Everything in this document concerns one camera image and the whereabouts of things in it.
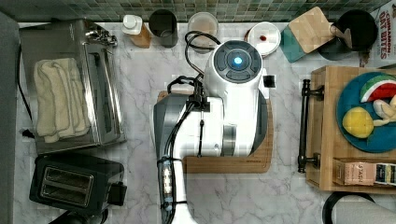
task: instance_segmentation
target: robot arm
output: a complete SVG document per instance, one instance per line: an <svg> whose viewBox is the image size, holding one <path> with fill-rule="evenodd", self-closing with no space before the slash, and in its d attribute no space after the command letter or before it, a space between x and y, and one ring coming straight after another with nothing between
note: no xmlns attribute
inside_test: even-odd
<svg viewBox="0 0 396 224"><path fill-rule="evenodd" d="M157 150L163 224L196 223L187 206L184 157L245 157L260 144L266 131L265 99L259 92L264 73L257 50L243 41L229 41L211 55L205 89L196 78L193 95L171 93L154 106L151 136Z"/></svg>

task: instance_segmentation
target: small white container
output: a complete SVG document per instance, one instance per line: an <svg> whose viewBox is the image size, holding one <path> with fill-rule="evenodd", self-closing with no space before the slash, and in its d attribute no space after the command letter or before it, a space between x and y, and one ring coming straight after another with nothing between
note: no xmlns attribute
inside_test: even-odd
<svg viewBox="0 0 396 224"><path fill-rule="evenodd" d="M189 25L188 25L188 32L189 31L201 31L210 35L213 35L214 37L217 37L218 34L218 29L219 29L219 23L216 18L208 13L208 12L198 12L192 15L192 17L189 20ZM193 45L197 47L205 47L205 48L215 48L216 43L207 38L206 36L198 36L195 39L192 40L191 42ZM206 54L210 50L208 49L194 49L197 53L201 54Z"/></svg>
<svg viewBox="0 0 396 224"><path fill-rule="evenodd" d="M265 57L279 47L280 32L271 22L260 22L247 31L245 40Z"/></svg>
<svg viewBox="0 0 396 224"><path fill-rule="evenodd" d="M122 29L132 42L144 49L148 49L151 42L151 35L142 18L134 15L126 15L122 20Z"/></svg>

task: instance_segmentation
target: small box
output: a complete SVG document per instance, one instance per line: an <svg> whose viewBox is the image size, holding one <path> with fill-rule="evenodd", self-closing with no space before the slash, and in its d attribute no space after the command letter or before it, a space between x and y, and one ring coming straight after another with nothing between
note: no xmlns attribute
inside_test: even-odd
<svg viewBox="0 0 396 224"><path fill-rule="evenodd" d="M396 164L378 163L375 166L375 183L396 186Z"/></svg>
<svg viewBox="0 0 396 224"><path fill-rule="evenodd" d="M396 66L396 0L372 12L378 37L370 50L366 67Z"/></svg>
<svg viewBox="0 0 396 224"><path fill-rule="evenodd" d="M374 185L374 163L361 161L341 161L334 159L333 167L333 182L339 185Z"/></svg>

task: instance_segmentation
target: metal handle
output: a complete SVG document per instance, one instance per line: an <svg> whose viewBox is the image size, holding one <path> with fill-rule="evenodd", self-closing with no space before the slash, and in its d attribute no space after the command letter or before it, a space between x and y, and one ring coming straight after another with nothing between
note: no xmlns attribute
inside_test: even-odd
<svg viewBox="0 0 396 224"><path fill-rule="evenodd" d="M115 88L115 78L114 78L114 73L112 71L113 64L110 65L112 62L112 58L109 57L110 53L106 49L102 49L104 53L104 66L105 66L105 77L106 77L106 82L107 82L107 87L108 87L108 94L110 98L110 104L111 104L111 116L112 116L112 122L113 123L113 128L114 128L114 133L115 134L120 134L121 133L121 125L120 125L120 103L119 103L119 96L117 93L117 90Z"/></svg>
<svg viewBox="0 0 396 224"><path fill-rule="evenodd" d="M303 89L302 89L302 106L301 106L301 126L300 126L300 147L298 155L298 172L305 173L305 166L307 163L313 163L314 167L319 168L320 166L320 154L314 153L313 158L306 157L306 133L308 130L308 106L309 97L315 96L319 101L324 99L324 86L320 86L318 89L310 90L310 80L304 79Z"/></svg>

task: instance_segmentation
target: spice jar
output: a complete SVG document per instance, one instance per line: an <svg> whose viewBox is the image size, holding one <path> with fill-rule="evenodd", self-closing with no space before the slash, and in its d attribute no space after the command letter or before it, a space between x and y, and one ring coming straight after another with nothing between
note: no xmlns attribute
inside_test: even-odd
<svg viewBox="0 0 396 224"><path fill-rule="evenodd" d="M142 18L126 15L122 21L122 31L127 34L132 42L139 48L148 49L151 41L149 30Z"/></svg>

